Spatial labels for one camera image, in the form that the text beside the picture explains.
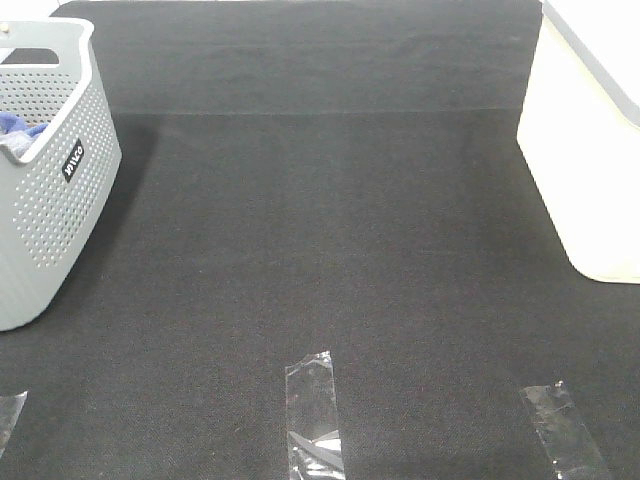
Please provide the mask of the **blue towel in basket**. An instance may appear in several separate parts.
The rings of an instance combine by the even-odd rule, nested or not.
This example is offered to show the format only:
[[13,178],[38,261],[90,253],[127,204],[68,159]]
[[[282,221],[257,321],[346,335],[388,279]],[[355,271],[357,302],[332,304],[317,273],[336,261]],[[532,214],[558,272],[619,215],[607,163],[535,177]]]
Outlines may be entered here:
[[28,124],[22,117],[11,112],[0,112],[1,134],[22,133],[29,138],[37,138],[47,127],[48,123]]

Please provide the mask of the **black table mat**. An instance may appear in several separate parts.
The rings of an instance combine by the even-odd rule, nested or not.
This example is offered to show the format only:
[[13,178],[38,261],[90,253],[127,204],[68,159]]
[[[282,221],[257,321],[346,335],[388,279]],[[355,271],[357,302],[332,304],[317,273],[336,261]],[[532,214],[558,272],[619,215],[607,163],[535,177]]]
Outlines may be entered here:
[[284,369],[334,362],[351,479],[547,479],[563,380],[639,475],[639,289],[568,262],[516,142],[536,1],[71,2],[123,158],[1,337],[5,479],[283,479]]

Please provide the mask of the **middle clear tape strip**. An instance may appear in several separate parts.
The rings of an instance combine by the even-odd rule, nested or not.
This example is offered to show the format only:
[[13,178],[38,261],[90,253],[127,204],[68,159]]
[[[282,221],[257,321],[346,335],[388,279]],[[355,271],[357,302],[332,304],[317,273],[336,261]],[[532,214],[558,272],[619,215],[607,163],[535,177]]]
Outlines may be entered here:
[[343,479],[334,370],[328,351],[285,368],[286,439],[291,479]]

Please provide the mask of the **clear tape strip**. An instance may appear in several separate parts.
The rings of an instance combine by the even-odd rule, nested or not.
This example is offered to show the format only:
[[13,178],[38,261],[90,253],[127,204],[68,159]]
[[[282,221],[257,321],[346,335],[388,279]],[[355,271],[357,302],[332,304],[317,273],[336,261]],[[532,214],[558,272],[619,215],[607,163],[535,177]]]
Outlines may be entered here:
[[524,387],[519,395],[551,463],[553,479],[613,478],[562,380]]
[[18,421],[28,392],[0,397],[0,457],[3,456]]
[[291,479],[343,479],[334,370],[328,351],[285,368],[286,439]]

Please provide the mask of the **grey perforated laundry basket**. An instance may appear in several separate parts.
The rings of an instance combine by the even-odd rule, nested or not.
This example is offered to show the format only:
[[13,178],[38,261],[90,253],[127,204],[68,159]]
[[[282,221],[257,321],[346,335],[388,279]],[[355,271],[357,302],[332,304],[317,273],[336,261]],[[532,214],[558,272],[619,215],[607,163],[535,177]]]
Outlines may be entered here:
[[1,66],[1,110],[43,131],[16,155],[1,148],[1,328],[51,303],[99,219],[122,158],[91,44],[78,18],[4,20],[4,49],[56,62]]

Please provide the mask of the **white plastic bin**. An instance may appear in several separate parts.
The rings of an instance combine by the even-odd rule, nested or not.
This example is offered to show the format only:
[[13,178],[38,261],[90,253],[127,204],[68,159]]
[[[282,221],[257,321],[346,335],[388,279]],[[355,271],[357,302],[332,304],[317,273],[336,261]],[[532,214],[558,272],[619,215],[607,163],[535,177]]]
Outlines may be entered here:
[[638,283],[638,2],[543,2],[517,141],[572,266]]

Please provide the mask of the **right clear tape strip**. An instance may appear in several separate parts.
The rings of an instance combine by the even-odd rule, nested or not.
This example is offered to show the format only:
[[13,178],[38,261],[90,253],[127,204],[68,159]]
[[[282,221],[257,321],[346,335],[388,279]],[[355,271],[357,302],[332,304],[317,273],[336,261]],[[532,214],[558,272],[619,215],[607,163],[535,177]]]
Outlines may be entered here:
[[551,463],[553,479],[613,478],[562,380],[524,387],[519,395]]

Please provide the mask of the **left clear tape strip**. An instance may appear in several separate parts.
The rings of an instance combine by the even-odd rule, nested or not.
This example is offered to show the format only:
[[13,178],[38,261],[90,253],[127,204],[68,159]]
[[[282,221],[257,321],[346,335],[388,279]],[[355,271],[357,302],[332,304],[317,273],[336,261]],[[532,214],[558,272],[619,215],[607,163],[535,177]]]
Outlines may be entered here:
[[18,421],[28,392],[0,397],[0,457],[3,456]]

